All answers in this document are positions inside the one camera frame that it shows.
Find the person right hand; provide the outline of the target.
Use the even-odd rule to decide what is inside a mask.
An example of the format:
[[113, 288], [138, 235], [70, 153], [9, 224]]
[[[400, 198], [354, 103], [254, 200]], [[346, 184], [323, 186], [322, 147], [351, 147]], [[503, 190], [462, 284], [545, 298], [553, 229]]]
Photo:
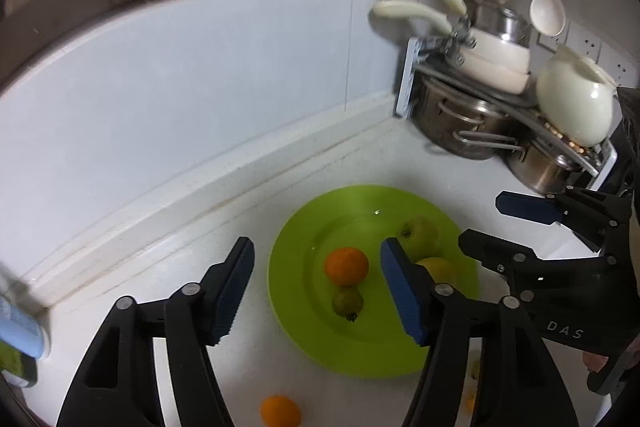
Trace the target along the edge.
[[[640, 339], [636, 338], [627, 348], [627, 352], [630, 354], [630, 359], [626, 365], [627, 369], [631, 369], [639, 363], [639, 351], [640, 351]], [[585, 367], [590, 370], [590, 372], [600, 372], [603, 367], [605, 367], [605, 363], [608, 361], [607, 357], [603, 355], [595, 355], [590, 352], [582, 352], [582, 363], [585, 364]]]

